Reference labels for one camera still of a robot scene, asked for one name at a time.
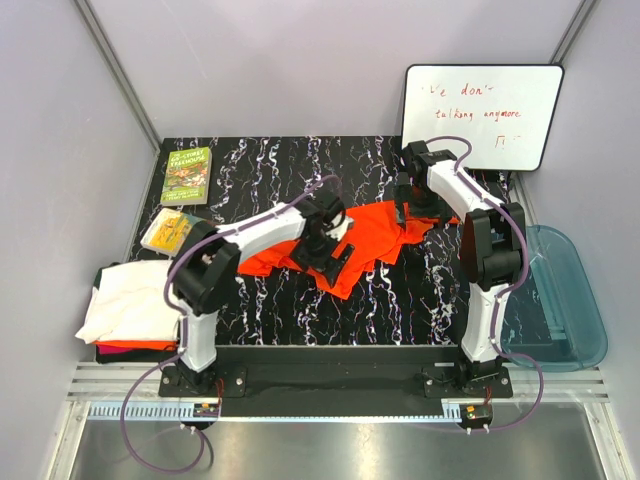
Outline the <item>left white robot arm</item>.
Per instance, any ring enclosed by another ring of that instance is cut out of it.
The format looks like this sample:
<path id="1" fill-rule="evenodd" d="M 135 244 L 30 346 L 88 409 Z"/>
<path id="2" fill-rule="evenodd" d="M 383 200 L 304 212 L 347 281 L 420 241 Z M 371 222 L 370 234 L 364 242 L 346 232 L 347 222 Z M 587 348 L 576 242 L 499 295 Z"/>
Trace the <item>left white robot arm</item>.
<path id="1" fill-rule="evenodd" d="M 181 384 L 196 396 L 214 388 L 218 314 L 243 262 L 292 241 L 288 257 L 294 265 L 333 287 L 355 250 L 344 241 L 353 226 L 344 203 L 331 192 L 304 194 L 234 224 L 197 222 L 169 267 L 163 292 L 167 305 L 179 313 Z"/>

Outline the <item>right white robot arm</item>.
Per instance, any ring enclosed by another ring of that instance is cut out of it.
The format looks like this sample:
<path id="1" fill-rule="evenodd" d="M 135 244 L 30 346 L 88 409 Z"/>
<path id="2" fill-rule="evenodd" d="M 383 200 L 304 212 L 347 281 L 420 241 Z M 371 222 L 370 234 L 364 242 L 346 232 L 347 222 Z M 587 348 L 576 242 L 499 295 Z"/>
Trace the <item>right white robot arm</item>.
<path id="1" fill-rule="evenodd" d="M 500 338 L 510 293 L 527 277 L 525 213 L 482 188 L 450 150 L 431 151 L 424 140 L 402 149 L 405 176 L 394 187 L 396 223 L 456 218 L 462 224 L 460 267 L 470 287 L 466 329 L 453 381 L 466 396 L 486 389 L 502 367 Z"/>

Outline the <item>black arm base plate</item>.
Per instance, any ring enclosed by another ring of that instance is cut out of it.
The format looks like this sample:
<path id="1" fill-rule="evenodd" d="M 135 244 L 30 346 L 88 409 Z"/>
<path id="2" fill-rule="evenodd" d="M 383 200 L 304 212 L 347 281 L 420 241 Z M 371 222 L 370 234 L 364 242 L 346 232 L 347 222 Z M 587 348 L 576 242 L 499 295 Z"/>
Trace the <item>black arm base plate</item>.
<path id="1" fill-rule="evenodd" d="M 222 346 L 204 372 L 170 365 L 159 383 L 162 397 L 247 398 L 270 390 L 383 390 L 435 399 L 513 396 L 509 372 L 499 360 L 475 369 L 455 346 Z"/>

